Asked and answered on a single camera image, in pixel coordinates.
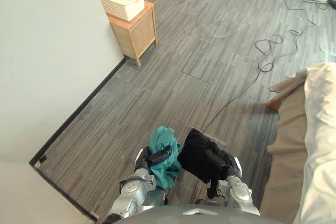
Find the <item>black baseboard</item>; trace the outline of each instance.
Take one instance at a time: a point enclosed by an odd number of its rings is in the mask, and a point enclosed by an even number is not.
[[[93,216],[89,212],[87,212],[81,205],[79,205],[77,202],[75,202],[68,194],[66,194],[61,188],[59,188],[54,182],[52,182],[48,177],[46,177],[41,171],[39,171],[37,168],[33,167],[34,170],[47,182],[49,185],[51,185],[56,191],[58,191],[60,194],[62,194],[63,197],[65,197],[74,207],[76,207],[83,215],[90,218],[93,221],[97,221],[97,217]]]
[[[104,85],[111,79],[111,77],[121,68],[126,62],[126,58],[122,61],[105,77],[105,79],[95,88],[95,90],[83,101],[83,103],[75,110],[75,112],[58,128],[58,130],[51,136],[51,138],[42,146],[42,148],[35,154],[35,156],[29,161],[31,166],[34,166],[36,162],[44,155],[44,152],[50,147],[50,145],[60,136],[65,128],[75,119],[76,116],[85,108],[85,106],[92,100],[92,98],[104,87]]]

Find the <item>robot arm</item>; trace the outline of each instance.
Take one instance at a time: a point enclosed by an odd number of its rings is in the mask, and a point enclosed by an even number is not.
[[[171,153],[170,146],[154,154],[150,153],[148,147],[139,151],[135,172],[120,182],[120,196],[114,201],[103,224],[114,223],[164,203],[164,190],[156,187],[155,177],[150,174],[150,166],[166,160]]]
[[[260,215],[252,202],[252,190],[236,176],[228,176],[217,183],[217,193],[224,197],[226,206],[254,215]]]
[[[219,173],[224,176],[224,179],[217,181],[216,193],[213,195],[224,197],[227,207],[249,212],[254,215],[260,215],[258,209],[252,202],[252,190],[241,181],[242,168],[239,160],[228,153],[225,153],[225,156],[220,158],[210,149],[205,152],[205,157],[209,164],[215,167]]]

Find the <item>white wall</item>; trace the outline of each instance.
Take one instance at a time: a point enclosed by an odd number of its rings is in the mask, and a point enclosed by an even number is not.
[[[0,0],[0,223],[87,223],[27,164],[122,60],[99,0]]]
[[[90,223],[28,164],[0,162],[0,170],[0,223]]]

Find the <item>power cord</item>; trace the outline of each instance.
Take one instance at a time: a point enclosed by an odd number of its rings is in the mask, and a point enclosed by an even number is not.
[[[288,3],[286,0],[274,0],[274,1],[283,1],[285,3],[285,6],[287,7],[287,9],[289,10],[301,10],[301,11],[304,11],[305,13],[305,18],[306,20],[311,24],[309,26],[306,26],[302,31],[296,31],[296,30],[289,30],[289,32],[294,35],[294,38],[293,38],[293,43],[294,43],[294,46],[295,46],[295,50],[289,54],[284,54],[284,55],[280,55],[278,57],[276,57],[272,62],[270,63],[266,63],[264,65],[261,65],[261,62],[264,61],[265,59],[267,59],[273,52],[273,49],[272,49],[272,45],[274,44],[282,44],[284,39],[283,37],[280,35],[280,34],[273,34],[269,39],[261,39],[261,40],[258,40],[254,43],[254,46],[256,47],[257,50],[259,50],[262,55],[264,56],[262,59],[260,59],[257,63],[257,70],[258,70],[258,75],[256,76],[256,78],[249,84],[247,85],[237,96],[235,96],[233,99],[231,99],[230,101],[228,101],[227,103],[225,103],[225,105],[217,112],[217,114],[211,119],[211,121],[206,125],[204,131],[203,131],[203,134],[206,132],[206,130],[209,128],[209,126],[214,122],[214,120],[220,115],[220,113],[230,104],[232,103],[233,101],[235,101],[237,98],[239,98],[240,96],[242,96],[259,78],[260,74],[261,73],[267,73],[267,72],[271,72],[272,69],[274,68],[274,64],[275,62],[279,59],[279,58],[282,58],[282,57],[286,57],[286,56],[292,56],[292,55],[295,55],[298,51],[299,51],[299,47],[298,47],[298,38],[300,38],[302,35],[303,35],[303,32],[309,28],[309,27],[315,27],[315,26],[318,26],[316,23],[314,23],[313,21],[311,21],[308,16],[307,16],[307,10],[306,9],[293,9],[293,8],[290,8],[288,6]],[[312,4],[316,4],[316,6],[321,9],[321,10],[325,10],[327,9],[327,4],[326,3],[323,3],[323,2],[319,2],[319,1],[312,1],[312,0],[302,0],[303,2],[305,3],[312,3]],[[258,44],[260,42],[267,42],[268,44],[268,52],[265,52],[263,51],[259,46]]]

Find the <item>white bedsheet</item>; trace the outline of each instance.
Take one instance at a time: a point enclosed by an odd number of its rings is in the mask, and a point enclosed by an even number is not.
[[[294,224],[336,223],[336,63],[307,68],[308,157]]]

